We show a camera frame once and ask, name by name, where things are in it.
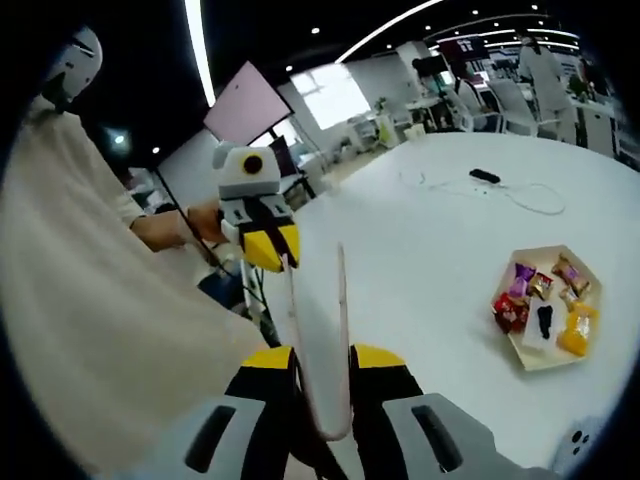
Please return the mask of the person's left hand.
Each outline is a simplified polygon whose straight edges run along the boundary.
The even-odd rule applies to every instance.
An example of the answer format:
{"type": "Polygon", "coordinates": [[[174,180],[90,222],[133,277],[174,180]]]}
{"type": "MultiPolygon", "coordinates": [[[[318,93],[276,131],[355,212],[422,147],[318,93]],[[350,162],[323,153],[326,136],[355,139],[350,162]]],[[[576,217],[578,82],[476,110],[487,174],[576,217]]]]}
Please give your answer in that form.
{"type": "Polygon", "coordinates": [[[187,219],[199,237],[215,244],[224,244],[228,239],[224,235],[219,222],[219,201],[209,200],[202,204],[187,208],[187,219]]]}

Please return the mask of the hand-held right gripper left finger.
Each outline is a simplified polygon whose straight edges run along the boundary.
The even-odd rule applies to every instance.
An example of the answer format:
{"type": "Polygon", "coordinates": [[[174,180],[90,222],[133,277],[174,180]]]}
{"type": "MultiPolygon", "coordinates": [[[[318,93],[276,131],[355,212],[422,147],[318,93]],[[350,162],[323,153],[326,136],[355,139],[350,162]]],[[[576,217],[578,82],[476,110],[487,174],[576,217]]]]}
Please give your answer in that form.
{"type": "Polygon", "coordinates": [[[290,451],[294,350],[245,360],[225,394],[180,417],[147,456],[109,479],[282,479],[290,451]]]}

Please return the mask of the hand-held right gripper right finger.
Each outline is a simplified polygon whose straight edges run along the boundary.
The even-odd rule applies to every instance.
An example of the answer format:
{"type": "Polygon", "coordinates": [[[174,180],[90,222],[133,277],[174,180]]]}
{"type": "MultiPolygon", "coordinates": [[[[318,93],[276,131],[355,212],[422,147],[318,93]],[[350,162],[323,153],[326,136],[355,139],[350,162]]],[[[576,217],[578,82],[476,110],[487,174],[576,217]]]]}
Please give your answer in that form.
{"type": "Polygon", "coordinates": [[[398,355],[350,347],[353,435],[367,479],[553,479],[497,451],[484,424],[444,396],[425,394],[398,355]]]}

